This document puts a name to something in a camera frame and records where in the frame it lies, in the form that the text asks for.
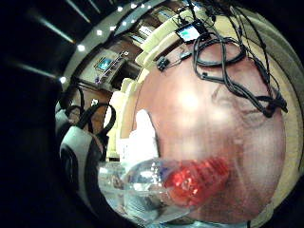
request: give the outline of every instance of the desk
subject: desk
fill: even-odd
[[[177,60],[177,47],[167,57]],[[227,59],[238,48],[227,46]],[[220,47],[208,47],[201,59],[220,60]],[[248,58],[228,66],[232,79],[256,95],[267,94],[253,62]],[[221,75],[219,67],[204,67]],[[225,189],[190,217],[198,220],[237,223],[253,219],[269,203],[276,190],[285,155],[284,123],[280,110],[271,119],[254,112],[253,105],[219,85],[199,79],[192,58],[164,72],[153,69],[128,101],[123,119],[123,137],[136,128],[134,114],[150,113],[161,156],[168,159],[205,159],[222,156],[231,173]]]

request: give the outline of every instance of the round wooden table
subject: round wooden table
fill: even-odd
[[[227,45],[227,59],[238,47]],[[182,45],[167,55],[179,59],[191,46]],[[221,59],[220,46],[201,53],[205,61]],[[230,77],[255,95],[268,95],[253,61],[247,57],[228,66]],[[201,68],[221,75],[220,67]],[[281,111],[265,118],[245,99],[225,85],[201,80],[192,57],[164,72],[156,68],[131,96],[123,117],[122,136],[136,128],[135,114],[146,109],[158,136],[160,155],[175,160],[200,160],[221,156],[228,161],[230,177],[223,191],[189,216],[220,223],[238,223],[256,217],[271,201],[282,171],[285,133]]]

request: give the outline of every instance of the power adapter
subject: power adapter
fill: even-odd
[[[165,68],[170,64],[170,61],[167,58],[165,58],[164,56],[161,56],[156,64],[157,64],[157,68],[160,71],[164,71]]]

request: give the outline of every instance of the monitor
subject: monitor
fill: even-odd
[[[140,44],[142,44],[142,43],[144,42],[144,39],[143,39],[142,37],[140,37],[140,36],[137,36],[137,35],[132,34],[132,35],[130,35],[130,37],[131,37],[133,40],[139,42]]]
[[[112,63],[111,59],[103,58],[97,65],[96,68],[102,71],[106,71],[110,64]]]
[[[193,41],[200,36],[200,33],[193,25],[177,30],[177,34],[185,43]]]
[[[175,32],[186,44],[193,42],[199,36],[201,36],[203,40],[210,38],[207,28],[200,19],[176,29]]]

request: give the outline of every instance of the cable bundle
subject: cable bundle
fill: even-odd
[[[260,45],[263,49],[263,52],[264,52],[266,68],[262,64],[262,62],[255,56],[255,54],[251,51],[251,49],[249,47],[246,47],[243,45],[242,40],[241,40],[241,36],[242,36],[241,26],[239,26],[237,29],[236,24],[232,21],[230,16],[225,14],[225,16],[229,19],[230,23],[232,24],[232,26],[237,34],[237,40],[232,37],[220,36],[215,28],[212,28],[213,31],[209,31],[209,32],[205,32],[205,33],[201,34],[198,37],[198,39],[194,42],[194,45],[193,45],[193,69],[196,72],[196,74],[198,75],[198,77],[201,78],[202,80],[207,80],[207,81],[214,82],[214,83],[224,84],[224,85],[226,85],[228,90],[230,92],[232,92],[233,94],[235,94],[236,96],[248,99],[257,108],[257,110],[262,112],[264,114],[264,116],[267,118],[271,118],[274,115],[274,113],[278,107],[281,108],[283,111],[287,112],[288,111],[287,103],[281,96],[281,94],[279,92],[279,85],[269,70],[269,62],[268,62],[268,57],[267,57],[267,53],[266,53],[266,45],[263,43],[260,35],[258,34],[257,29],[255,28],[253,23],[250,21],[250,19],[240,9],[236,9],[236,10],[239,11],[246,18],[246,20],[249,22],[249,24],[255,31],[256,36],[257,36],[257,38],[260,42]],[[213,35],[214,38],[209,39],[207,41],[203,41],[202,37],[204,37],[206,35],[206,33],[209,33],[209,35]],[[226,45],[229,43],[237,45],[240,49],[240,52],[233,59],[227,60]],[[207,47],[210,47],[214,44],[220,44],[221,61],[220,62],[202,61],[200,59],[200,53],[202,51],[204,51]],[[256,68],[259,71],[264,84],[267,86],[268,96],[255,96],[244,85],[241,85],[241,84],[233,81],[229,77],[226,67],[228,65],[232,65],[232,64],[239,62],[244,57],[246,57],[246,55],[248,55],[249,59],[252,59],[254,61]],[[198,66],[221,67],[222,77],[210,76],[206,72],[199,73]],[[274,87],[272,87],[270,85],[270,77],[272,77],[275,80],[277,89],[275,89]],[[264,106],[261,102],[266,102],[268,104],[266,106]]]

